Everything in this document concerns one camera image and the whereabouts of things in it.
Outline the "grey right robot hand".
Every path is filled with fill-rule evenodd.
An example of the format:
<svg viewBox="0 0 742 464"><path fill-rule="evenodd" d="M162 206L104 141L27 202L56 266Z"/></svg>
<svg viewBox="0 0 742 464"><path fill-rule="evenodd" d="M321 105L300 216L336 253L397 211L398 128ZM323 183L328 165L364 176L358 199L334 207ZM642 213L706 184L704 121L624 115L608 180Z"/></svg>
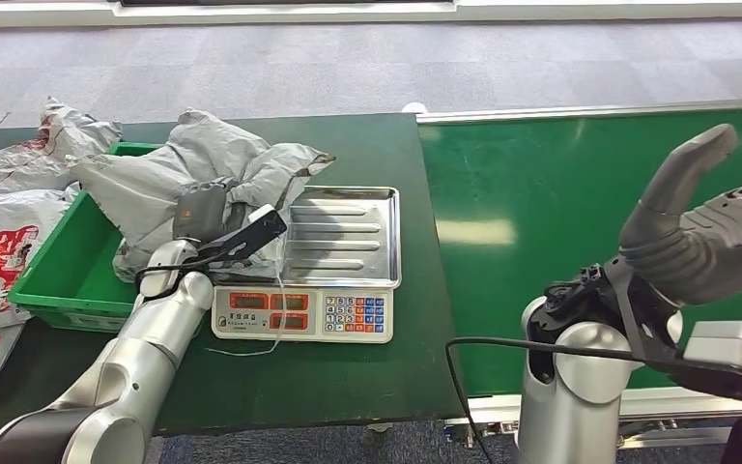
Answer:
<svg viewBox="0 0 742 464"><path fill-rule="evenodd" d="M674 148L619 233L626 264L676 304L742 293L742 186L688 207L699 179L736 142L735 128L720 124Z"/></svg>

